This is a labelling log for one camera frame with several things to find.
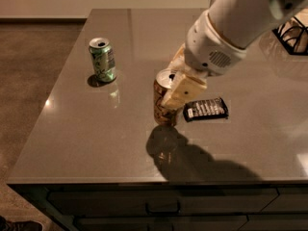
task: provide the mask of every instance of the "can label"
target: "can label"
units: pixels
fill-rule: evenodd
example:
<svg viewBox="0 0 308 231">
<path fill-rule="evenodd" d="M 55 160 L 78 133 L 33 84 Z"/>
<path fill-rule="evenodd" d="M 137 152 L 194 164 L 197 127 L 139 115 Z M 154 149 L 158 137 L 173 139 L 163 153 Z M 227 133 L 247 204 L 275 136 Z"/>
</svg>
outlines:
<svg viewBox="0 0 308 231">
<path fill-rule="evenodd" d="M 96 79 L 112 82 L 116 78 L 114 50 L 106 38 L 94 38 L 90 41 L 89 51 Z"/>
<path fill-rule="evenodd" d="M 160 125 L 176 125 L 178 111 L 166 109 L 161 105 L 167 90 L 171 87 L 174 74 L 171 70 L 162 70 L 154 81 L 154 118 Z"/>
</svg>

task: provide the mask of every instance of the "cabinet drawer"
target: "cabinet drawer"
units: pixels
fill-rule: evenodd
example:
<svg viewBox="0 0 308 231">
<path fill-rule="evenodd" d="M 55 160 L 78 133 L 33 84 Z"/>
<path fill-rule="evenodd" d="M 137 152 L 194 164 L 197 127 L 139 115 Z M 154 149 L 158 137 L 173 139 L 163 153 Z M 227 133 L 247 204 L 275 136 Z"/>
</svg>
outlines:
<svg viewBox="0 0 308 231">
<path fill-rule="evenodd" d="M 77 218 L 81 231 L 204 231 L 238 230 L 246 216 L 182 218 Z"/>
<path fill-rule="evenodd" d="M 240 229 L 245 231 L 308 230 L 308 215 L 249 215 L 249 221 Z"/>
<path fill-rule="evenodd" d="M 279 188 L 279 196 L 264 212 L 308 212 L 308 188 Z"/>
<path fill-rule="evenodd" d="M 275 189 L 52 192 L 48 201 L 62 214 L 83 217 L 187 216 L 259 212 Z"/>
<path fill-rule="evenodd" d="M 64 215 L 83 217 L 176 215 L 180 208 L 169 191 L 52 192 L 48 201 Z"/>
</svg>

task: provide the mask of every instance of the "aluminum can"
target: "aluminum can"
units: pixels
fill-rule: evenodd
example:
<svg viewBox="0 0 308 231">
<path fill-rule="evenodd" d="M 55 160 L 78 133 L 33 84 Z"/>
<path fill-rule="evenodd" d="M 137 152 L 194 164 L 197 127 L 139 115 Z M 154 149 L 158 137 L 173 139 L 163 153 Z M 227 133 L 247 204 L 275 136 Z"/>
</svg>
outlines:
<svg viewBox="0 0 308 231">
<path fill-rule="evenodd" d="M 161 103 L 170 89 L 175 72 L 169 69 L 160 71 L 154 81 L 154 119 L 159 125 L 175 126 L 178 111 L 164 108 Z"/>
<path fill-rule="evenodd" d="M 96 79 L 100 82 L 112 82 L 116 78 L 116 62 L 109 40 L 106 38 L 92 39 L 89 51 Z"/>
</svg>

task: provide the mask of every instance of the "green soda can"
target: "green soda can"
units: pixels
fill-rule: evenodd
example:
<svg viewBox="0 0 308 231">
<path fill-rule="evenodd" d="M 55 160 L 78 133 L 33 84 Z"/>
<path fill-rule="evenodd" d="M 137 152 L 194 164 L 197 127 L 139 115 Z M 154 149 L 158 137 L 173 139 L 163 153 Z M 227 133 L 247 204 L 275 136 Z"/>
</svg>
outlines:
<svg viewBox="0 0 308 231">
<path fill-rule="evenodd" d="M 106 38 L 92 39 L 89 51 L 97 81 L 112 82 L 116 78 L 116 62 L 109 40 Z"/>
</svg>

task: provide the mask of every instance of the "drawer handle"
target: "drawer handle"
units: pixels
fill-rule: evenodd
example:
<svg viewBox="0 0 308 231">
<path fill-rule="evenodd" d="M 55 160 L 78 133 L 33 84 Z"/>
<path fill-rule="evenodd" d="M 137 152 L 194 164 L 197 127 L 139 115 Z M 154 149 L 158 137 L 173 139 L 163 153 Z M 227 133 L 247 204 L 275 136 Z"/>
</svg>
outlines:
<svg viewBox="0 0 308 231">
<path fill-rule="evenodd" d="M 158 216 L 169 216 L 169 215 L 179 215 L 181 212 L 181 204 L 179 201 L 176 202 L 176 210 L 170 212 L 156 212 L 151 211 L 150 205 L 148 203 L 145 204 L 145 211 L 148 215 L 158 215 Z"/>
</svg>

